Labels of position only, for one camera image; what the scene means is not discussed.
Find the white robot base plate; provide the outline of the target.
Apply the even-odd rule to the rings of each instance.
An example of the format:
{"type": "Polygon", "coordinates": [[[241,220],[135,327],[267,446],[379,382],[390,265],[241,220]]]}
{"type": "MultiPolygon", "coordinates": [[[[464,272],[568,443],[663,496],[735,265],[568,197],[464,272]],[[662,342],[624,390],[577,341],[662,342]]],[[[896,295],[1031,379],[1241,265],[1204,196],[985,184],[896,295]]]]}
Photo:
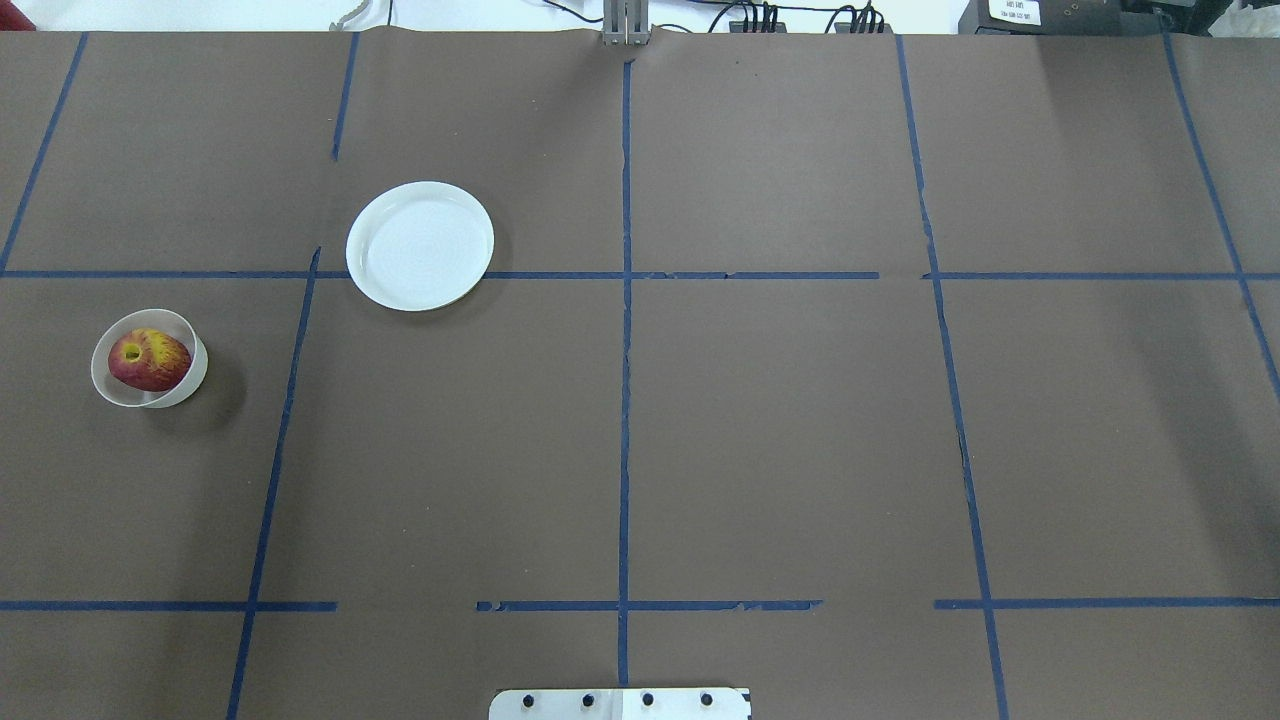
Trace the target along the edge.
{"type": "Polygon", "coordinates": [[[751,719],[750,691],[732,687],[508,689],[489,719],[751,719]]]}

